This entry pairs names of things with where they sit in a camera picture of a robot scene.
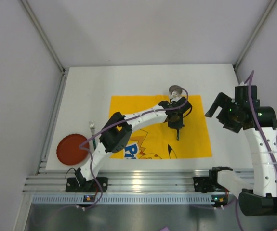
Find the spoon with green handle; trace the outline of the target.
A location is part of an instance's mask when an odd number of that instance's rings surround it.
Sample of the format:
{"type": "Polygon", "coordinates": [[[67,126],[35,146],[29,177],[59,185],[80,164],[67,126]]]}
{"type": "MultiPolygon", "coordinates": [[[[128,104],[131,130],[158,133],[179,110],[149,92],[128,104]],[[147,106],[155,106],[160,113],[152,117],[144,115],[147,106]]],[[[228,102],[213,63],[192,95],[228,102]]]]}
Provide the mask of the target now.
{"type": "Polygon", "coordinates": [[[179,141],[180,140],[180,128],[176,129],[176,140],[179,141]]]}

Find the white paper cup brown sleeve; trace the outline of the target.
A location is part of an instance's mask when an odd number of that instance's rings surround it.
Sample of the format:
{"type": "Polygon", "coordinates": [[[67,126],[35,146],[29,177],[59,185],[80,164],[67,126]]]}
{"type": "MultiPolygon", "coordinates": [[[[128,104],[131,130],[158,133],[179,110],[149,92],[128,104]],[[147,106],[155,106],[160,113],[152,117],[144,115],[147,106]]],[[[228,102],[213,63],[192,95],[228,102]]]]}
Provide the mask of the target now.
{"type": "Polygon", "coordinates": [[[170,102],[177,102],[181,99],[183,90],[178,85],[172,85],[169,87],[169,99],[170,102]]]}

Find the yellow printed cloth mat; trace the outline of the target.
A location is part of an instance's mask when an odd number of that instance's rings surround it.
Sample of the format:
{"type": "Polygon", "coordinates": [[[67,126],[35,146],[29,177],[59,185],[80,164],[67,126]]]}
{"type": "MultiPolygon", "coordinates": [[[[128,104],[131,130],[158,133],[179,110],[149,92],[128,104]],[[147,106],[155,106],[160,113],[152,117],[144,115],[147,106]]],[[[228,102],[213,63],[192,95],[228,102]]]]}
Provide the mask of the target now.
{"type": "Polygon", "coordinates": [[[183,119],[180,140],[167,123],[153,124],[132,133],[127,146],[113,154],[115,159],[187,159],[211,157],[211,144],[201,97],[189,96],[193,108],[183,119]]]}

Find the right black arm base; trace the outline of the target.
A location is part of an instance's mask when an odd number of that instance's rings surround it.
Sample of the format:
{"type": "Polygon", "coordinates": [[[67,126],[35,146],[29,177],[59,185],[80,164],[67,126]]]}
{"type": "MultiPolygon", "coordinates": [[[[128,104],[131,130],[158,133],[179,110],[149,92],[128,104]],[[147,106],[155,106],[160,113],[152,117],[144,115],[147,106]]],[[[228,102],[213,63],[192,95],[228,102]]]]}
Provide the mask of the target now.
{"type": "Polygon", "coordinates": [[[217,177],[220,171],[232,171],[230,167],[213,167],[206,177],[193,177],[194,189],[197,193],[224,192],[225,187],[218,183],[217,177]]]}

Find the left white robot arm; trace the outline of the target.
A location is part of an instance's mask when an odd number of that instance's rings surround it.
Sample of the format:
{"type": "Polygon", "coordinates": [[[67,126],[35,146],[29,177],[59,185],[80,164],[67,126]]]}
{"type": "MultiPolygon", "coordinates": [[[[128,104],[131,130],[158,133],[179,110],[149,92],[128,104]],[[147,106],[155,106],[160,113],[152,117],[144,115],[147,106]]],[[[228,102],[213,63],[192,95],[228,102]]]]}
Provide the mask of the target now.
{"type": "Polygon", "coordinates": [[[192,104],[188,99],[179,97],[172,101],[161,101],[149,109],[133,114],[114,113],[102,130],[79,146],[81,150],[89,152],[90,157],[75,171],[76,181],[82,186],[95,180],[104,161],[124,149],[135,131],[161,123],[177,124],[173,128],[181,129],[184,126],[184,113],[191,110],[192,104]]]}

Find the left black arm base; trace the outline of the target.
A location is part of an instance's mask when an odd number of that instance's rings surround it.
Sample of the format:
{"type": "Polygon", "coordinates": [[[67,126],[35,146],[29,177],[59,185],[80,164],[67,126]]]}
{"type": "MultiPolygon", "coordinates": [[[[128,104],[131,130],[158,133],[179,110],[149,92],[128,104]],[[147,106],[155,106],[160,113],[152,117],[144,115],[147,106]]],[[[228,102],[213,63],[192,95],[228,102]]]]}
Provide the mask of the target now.
{"type": "Polygon", "coordinates": [[[81,174],[80,168],[74,170],[74,176],[66,179],[67,193],[100,193],[106,192],[108,187],[108,178],[97,177],[87,181],[81,174]]]}

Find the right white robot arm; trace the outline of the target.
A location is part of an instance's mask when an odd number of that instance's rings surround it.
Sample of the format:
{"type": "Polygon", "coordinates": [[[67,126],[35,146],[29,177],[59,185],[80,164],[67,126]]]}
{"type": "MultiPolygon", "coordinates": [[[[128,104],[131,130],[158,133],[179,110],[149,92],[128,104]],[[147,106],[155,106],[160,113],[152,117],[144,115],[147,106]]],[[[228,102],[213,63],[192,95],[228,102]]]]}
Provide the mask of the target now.
{"type": "Polygon", "coordinates": [[[240,178],[230,167],[209,170],[211,183],[238,198],[245,216],[277,215],[277,119],[274,109],[260,106],[257,86],[237,86],[231,98],[220,92],[205,117],[216,117],[227,130],[245,132],[251,153],[254,184],[240,178]]]}

